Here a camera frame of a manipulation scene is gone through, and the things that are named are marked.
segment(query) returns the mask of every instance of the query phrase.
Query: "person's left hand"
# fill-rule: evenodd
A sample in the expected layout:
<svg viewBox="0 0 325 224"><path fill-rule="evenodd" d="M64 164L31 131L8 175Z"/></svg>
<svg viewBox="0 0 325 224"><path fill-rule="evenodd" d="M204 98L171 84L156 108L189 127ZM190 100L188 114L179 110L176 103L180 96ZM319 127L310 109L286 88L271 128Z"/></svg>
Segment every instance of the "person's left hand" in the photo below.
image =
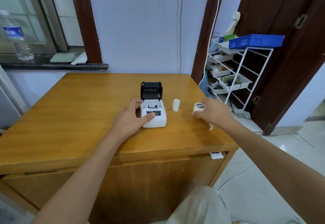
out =
<svg viewBox="0 0 325 224"><path fill-rule="evenodd" d="M133 135L148 121L154 119L156 114L154 112L145 115L144 117L136 117L136 109L143 103L141 99L132 98L128 107L122 109L115 120L109 133L114 134L120 143Z"/></svg>

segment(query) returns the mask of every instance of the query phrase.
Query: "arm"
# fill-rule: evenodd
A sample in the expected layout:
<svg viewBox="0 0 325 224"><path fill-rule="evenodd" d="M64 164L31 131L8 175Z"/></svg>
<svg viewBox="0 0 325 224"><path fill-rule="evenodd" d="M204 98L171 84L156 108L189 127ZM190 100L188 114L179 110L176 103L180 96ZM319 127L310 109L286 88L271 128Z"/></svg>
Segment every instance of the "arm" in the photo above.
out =
<svg viewBox="0 0 325 224"><path fill-rule="evenodd" d="M219 100L204 98L200 117L225 131L243 149L284 200L308 224L323 223L325 177L235 120Z"/></svg>
<svg viewBox="0 0 325 224"><path fill-rule="evenodd" d="M155 113L137 118L135 111L141 99L131 99L117 115L112 128L94 153L47 202L32 221L38 223L86 223L111 159L120 144L134 134Z"/></svg>

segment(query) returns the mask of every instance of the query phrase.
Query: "open black lid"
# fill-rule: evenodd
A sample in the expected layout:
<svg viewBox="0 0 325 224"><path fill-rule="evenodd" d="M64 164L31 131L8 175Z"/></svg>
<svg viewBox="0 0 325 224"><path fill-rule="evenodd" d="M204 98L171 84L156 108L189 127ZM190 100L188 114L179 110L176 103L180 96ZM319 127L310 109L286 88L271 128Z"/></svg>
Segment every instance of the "open black lid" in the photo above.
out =
<svg viewBox="0 0 325 224"><path fill-rule="evenodd" d="M163 97L163 87L161 82L142 82L141 83L141 99L158 99Z"/></svg>

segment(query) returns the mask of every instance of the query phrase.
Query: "blue box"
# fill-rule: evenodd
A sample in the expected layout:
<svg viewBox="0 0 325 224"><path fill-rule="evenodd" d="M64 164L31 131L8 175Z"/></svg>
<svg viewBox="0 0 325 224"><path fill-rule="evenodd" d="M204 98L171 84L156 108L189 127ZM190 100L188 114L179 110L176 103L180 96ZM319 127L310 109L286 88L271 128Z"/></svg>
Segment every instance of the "blue box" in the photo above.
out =
<svg viewBox="0 0 325 224"><path fill-rule="evenodd" d="M276 48L282 46L284 35L250 34L229 40L229 49L246 49L247 46Z"/></svg>

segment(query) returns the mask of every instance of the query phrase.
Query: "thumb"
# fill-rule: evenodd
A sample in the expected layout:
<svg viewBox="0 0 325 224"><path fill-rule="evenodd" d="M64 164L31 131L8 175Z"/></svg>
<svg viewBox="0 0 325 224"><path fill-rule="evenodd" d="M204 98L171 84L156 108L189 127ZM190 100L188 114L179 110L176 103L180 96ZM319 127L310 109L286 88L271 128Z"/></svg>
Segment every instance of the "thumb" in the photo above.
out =
<svg viewBox="0 0 325 224"><path fill-rule="evenodd" d="M152 119L154 119L156 116L155 112L151 112L149 114L146 114L145 116L139 118L140 121L140 125L141 127L146 124L148 121L151 121Z"/></svg>
<svg viewBox="0 0 325 224"><path fill-rule="evenodd" d="M195 117L198 117L198 118L202 118L204 119L204 111L193 111L192 115L194 115Z"/></svg>

